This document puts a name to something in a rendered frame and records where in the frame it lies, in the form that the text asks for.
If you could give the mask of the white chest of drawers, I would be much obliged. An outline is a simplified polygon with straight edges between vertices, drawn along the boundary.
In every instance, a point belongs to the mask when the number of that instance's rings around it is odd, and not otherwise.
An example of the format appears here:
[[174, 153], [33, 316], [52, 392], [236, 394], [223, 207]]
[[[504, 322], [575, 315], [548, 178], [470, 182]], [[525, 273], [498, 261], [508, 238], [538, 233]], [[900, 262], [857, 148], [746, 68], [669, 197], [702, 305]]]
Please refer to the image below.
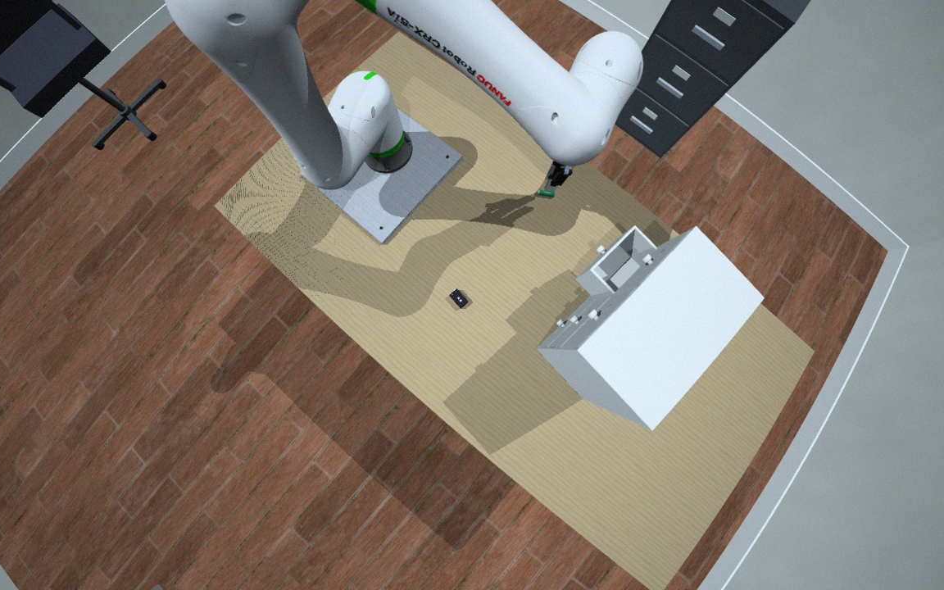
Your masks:
[[582, 399], [650, 430], [764, 299], [697, 226], [684, 233], [580, 347], [537, 347]]

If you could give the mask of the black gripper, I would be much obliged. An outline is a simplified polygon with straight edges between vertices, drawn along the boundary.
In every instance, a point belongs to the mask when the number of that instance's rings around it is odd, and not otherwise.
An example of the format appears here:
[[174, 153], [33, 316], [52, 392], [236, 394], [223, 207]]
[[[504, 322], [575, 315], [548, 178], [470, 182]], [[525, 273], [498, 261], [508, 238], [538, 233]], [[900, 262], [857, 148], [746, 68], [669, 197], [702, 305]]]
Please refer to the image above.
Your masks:
[[[551, 175], [548, 173], [551, 173]], [[546, 179], [548, 179], [546, 191], [555, 192], [558, 184], [561, 186], [567, 179], [567, 176], [572, 175], [572, 167], [553, 162], [548, 173], [546, 177]]]

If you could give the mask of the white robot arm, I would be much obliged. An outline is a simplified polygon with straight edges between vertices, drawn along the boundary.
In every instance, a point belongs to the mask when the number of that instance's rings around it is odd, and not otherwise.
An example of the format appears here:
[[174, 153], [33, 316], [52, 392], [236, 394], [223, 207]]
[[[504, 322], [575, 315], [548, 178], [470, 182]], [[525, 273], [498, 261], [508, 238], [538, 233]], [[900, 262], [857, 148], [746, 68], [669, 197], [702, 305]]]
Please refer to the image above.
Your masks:
[[[589, 39], [567, 72], [491, 0], [355, 1], [472, 79], [565, 166], [606, 148], [643, 74], [639, 45], [621, 31]], [[184, 36], [265, 113], [308, 182], [343, 188], [364, 162], [400, 170], [412, 144], [381, 75], [353, 72], [329, 108], [320, 96], [298, 36], [308, 2], [165, 0]]]

